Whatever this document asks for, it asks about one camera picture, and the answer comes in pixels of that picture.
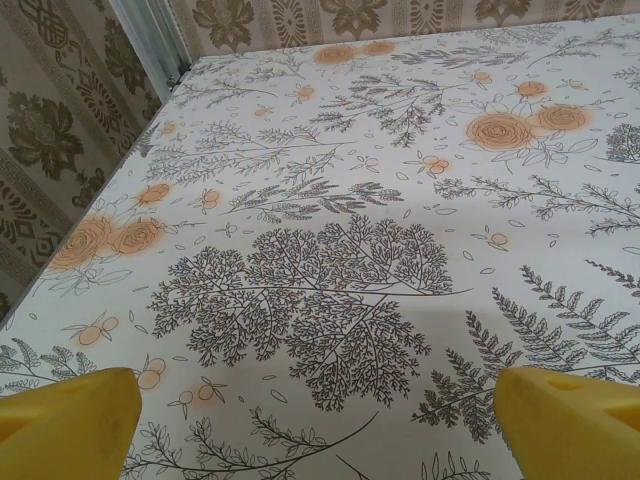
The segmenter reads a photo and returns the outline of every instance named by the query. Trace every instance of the table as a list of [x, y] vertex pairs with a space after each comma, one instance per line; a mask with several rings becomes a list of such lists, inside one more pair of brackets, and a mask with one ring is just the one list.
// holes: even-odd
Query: table
[[126, 479], [521, 478], [501, 369], [640, 380], [638, 21], [201, 59], [0, 395], [134, 369]]

